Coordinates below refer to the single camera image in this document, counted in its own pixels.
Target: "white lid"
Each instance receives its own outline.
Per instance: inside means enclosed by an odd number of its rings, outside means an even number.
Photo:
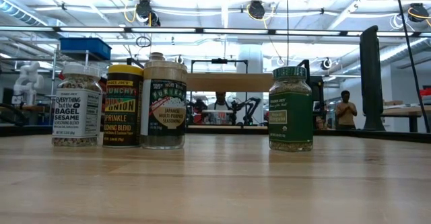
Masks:
[[[100,70],[95,67],[84,66],[77,63],[69,63],[65,65],[63,69],[63,74],[78,74],[78,75],[87,75],[90,77],[98,77],[100,78]]]

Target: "spice jar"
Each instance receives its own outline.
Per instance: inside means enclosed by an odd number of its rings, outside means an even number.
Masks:
[[[178,149],[185,142],[187,67],[153,52],[143,71],[141,145]]]
[[[269,147],[282,151],[312,149],[312,95],[303,67],[273,71],[269,90]]]
[[[113,65],[106,82],[103,147],[139,147],[143,70]]]
[[[63,69],[65,80],[57,86],[55,97],[54,146],[97,145],[100,134],[102,88],[97,68],[69,64]]]

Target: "green lid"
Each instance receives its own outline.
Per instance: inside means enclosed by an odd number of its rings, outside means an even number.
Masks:
[[[302,79],[307,78],[307,70],[304,67],[295,67],[295,66],[287,66],[287,67],[279,67],[278,69],[274,69],[272,71],[272,75],[274,79],[282,79],[286,77],[298,77]]]

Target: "blue bin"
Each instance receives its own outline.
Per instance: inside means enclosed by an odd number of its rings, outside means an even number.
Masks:
[[[84,61],[85,51],[94,54],[90,61],[110,60],[111,47],[99,38],[60,38],[61,52],[73,59]]]

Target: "yellow lid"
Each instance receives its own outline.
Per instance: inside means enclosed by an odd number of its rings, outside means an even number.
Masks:
[[[142,76],[143,69],[131,65],[112,65],[109,66],[108,73],[131,73]]]

